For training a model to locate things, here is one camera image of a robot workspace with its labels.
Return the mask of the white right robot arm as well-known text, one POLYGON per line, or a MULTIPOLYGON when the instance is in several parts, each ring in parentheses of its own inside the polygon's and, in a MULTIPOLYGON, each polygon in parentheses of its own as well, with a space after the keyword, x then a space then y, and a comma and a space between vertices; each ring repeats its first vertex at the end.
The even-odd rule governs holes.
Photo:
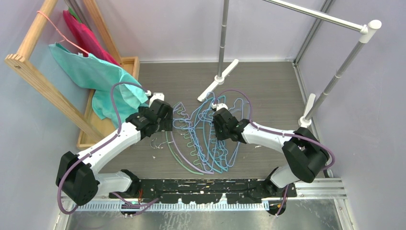
POLYGON ((312 183, 330 160, 330 154, 304 127, 279 130, 261 126, 249 119, 237 120, 226 108, 216 109, 212 121, 218 140, 230 139, 244 144, 256 144, 282 153, 287 161, 267 178, 266 191, 277 197, 292 183, 312 183))

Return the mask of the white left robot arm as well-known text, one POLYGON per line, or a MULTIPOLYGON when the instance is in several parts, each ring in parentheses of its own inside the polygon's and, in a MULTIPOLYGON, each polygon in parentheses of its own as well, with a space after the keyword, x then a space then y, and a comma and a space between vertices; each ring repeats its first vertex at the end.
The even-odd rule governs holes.
POLYGON ((126 148, 161 131, 172 131, 173 107, 154 99, 148 107, 126 118, 121 127, 92 147, 73 154, 66 152, 56 176, 57 197, 66 194, 78 206, 95 196, 118 193, 133 198, 140 191, 140 180, 129 170, 101 173, 101 169, 126 148))

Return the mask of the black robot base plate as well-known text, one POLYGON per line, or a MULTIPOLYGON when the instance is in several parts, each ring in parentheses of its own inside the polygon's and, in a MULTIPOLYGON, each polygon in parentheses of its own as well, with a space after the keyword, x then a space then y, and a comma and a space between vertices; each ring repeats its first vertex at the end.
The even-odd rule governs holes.
POLYGON ((140 179, 125 192, 124 199, 150 202, 158 199, 163 204, 216 204, 222 196, 228 204, 258 204, 265 198, 282 198, 284 189, 261 179, 140 179))

